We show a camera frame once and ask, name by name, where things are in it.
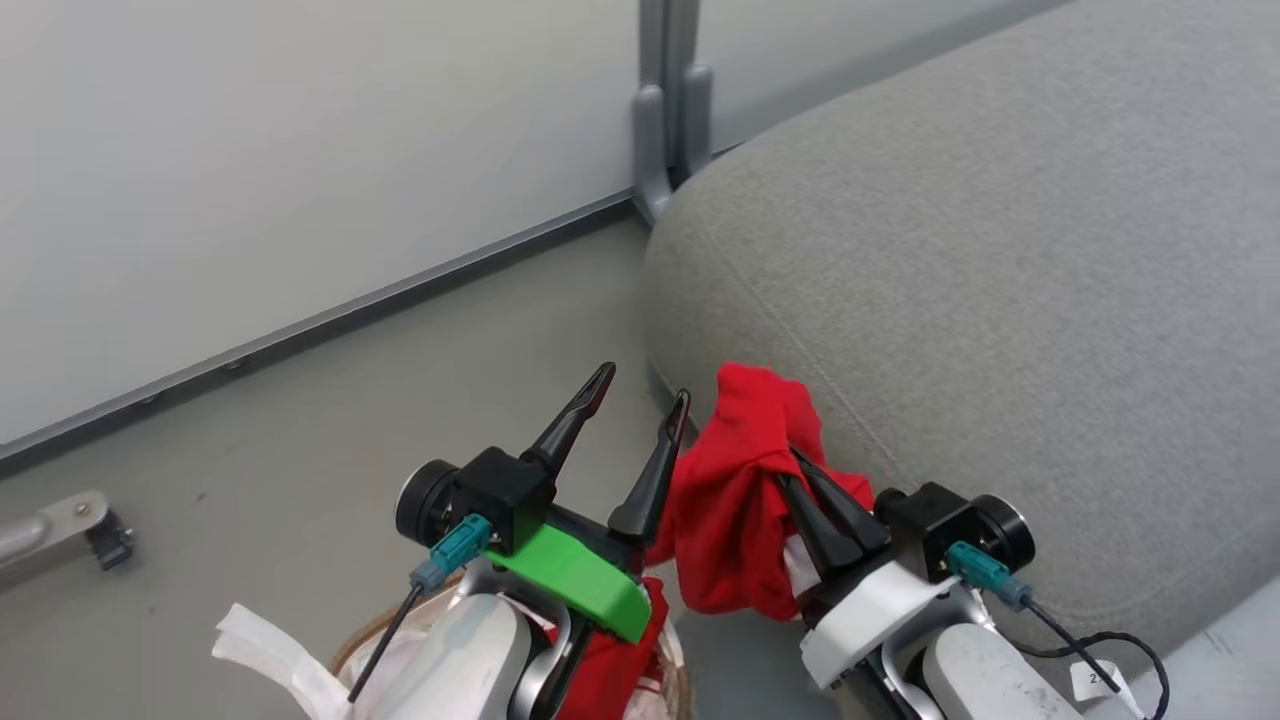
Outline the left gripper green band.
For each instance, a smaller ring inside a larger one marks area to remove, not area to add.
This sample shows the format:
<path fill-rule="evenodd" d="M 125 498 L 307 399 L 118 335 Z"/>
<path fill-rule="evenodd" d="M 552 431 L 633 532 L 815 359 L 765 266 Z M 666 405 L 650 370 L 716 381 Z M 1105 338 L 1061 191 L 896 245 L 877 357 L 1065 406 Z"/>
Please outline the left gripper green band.
<path fill-rule="evenodd" d="M 616 364 L 603 363 L 522 452 L 522 460 L 535 462 L 548 480 L 556 480 L 614 375 Z M 526 529 L 522 544 L 512 544 L 507 541 L 509 514 L 485 511 L 492 538 L 483 559 L 492 565 L 495 592 L 553 621 L 573 612 L 596 629 L 637 644 L 652 619 L 652 602 L 627 571 L 630 548 L 648 550 L 660 529 L 690 406 L 690 393 L 680 389 L 658 428 L 650 457 L 608 519 L 612 537 L 605 527 L 577 512 L 550 510 L 538 529 Z"/>

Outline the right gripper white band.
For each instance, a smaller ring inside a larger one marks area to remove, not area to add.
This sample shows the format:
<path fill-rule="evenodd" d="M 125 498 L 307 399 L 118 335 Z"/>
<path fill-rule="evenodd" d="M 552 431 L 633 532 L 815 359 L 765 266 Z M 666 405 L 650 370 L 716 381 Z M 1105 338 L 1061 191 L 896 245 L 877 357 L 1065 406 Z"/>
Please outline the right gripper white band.
<path fill-rule="evenodd" d="M 966 588 L 954 577 L 932 584 L 893 560 L 835 578 L 887 548 L 888 529 L 799 448 L 791 455 L 800 475 L 774 480 L 822 580 L 797 597 L 803 666 L 817 685 L 833 687 L 867 661 L 886 689 L 905 691 L 893 656 L 911 641 L 893 637 L 936 605 L 965 603 Z"/>

